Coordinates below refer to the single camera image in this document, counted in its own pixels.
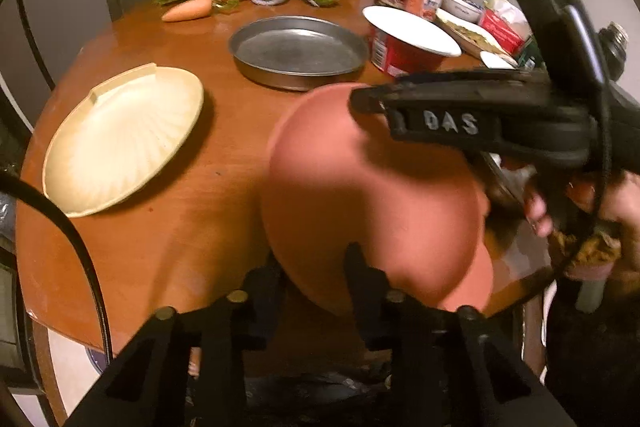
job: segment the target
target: white lid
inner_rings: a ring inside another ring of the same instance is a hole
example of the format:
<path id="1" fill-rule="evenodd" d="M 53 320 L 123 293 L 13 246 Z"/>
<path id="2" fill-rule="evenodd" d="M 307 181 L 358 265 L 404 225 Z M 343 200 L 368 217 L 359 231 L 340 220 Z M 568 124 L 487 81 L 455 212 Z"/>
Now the white lid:
<path id="1" fill-rule="evenodd" d="M 487 68 L 492 70 L 513 70 L 513 66 L 506 60 L 500 58 L 499 55 L 490 52 L 480 52 L 480 59 L 484 62 Z"/>
<path id="2" fill-rule="evenodd" d="M 452 37 L 417 15 L 385 6 L 368 6 L 362 14 L 376 28 L 416 48 L 445 57 L 462 55 Z"/>

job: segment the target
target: pink plate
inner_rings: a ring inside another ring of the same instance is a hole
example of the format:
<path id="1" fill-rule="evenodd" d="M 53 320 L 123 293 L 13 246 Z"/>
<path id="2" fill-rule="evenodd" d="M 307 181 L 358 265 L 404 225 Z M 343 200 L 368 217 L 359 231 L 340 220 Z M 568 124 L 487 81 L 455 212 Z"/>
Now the pink plate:
<path id="1" fill-rule="evenodd" d="M 261 206 L 276 258 L 302 293 L 338 315 L 351 310 L 342 261 L 352 241 L 391 286 L 424 304 L 484 308 L 488 203 L 464 156 L 395 142 L 382 117 L 352 115 L 358 86 L 301 96 L 271 136 Z"/>

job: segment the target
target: round metal pan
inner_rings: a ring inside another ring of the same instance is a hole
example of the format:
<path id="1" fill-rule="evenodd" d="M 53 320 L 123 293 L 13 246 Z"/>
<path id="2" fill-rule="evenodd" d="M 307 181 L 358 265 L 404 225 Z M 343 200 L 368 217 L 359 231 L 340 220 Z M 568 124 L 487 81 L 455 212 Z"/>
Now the round metal pan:
<path id="1" fill-rule="evenodd" d="M 250 23 L 232 35 L 229 50 L 248 79 L 295 91 L 353 82 L 369 57 L 362 37 L 331 22 L 299 16 Z"/>

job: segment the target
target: red bag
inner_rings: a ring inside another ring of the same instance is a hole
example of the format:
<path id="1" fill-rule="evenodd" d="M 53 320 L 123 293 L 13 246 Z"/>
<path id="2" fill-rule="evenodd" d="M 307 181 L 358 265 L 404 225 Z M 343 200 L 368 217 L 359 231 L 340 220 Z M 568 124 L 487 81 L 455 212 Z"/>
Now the red bag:
<path id="1" fill-rule="evenodd" d="M 516 53 L 524 44 L 520 36 L 493 10 L 485 9 L 478 25 L 491 33 L 498 44 L 510 55 Z"/>

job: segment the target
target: white lettering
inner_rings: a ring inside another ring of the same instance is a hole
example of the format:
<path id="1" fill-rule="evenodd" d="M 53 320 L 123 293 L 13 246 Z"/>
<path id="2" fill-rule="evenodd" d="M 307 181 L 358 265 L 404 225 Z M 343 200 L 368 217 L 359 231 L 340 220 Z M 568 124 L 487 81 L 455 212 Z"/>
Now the white lettering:
<path id="1" fill-rule="evenodd" d="M 445 131 L 450 131 L 453 129 L 455 132 L 458 132 L 458 128 L 456 127 L 456 122 L 454 122 L 453 117 L 445 112 L 444 118 L 442 119 L 442 127 Z"/>
<path id="2" fill-rule="evenodd" d="M 424 112 L 424 123 L 432 131 L 437 131 L 440 127 L 440 123 L 438 122 L 438 117 L 435 116 L 431 111 Z"/>
<path id="3" fill-rule="evenodd" d="M 474 117 L 471 113 L 464 113 L 462 115 L 462 121 L 465 123 L 462 127 L 466 131 L 467 134 L 478 134 L 478 126 L 476 125 L 476 117 Z"/>

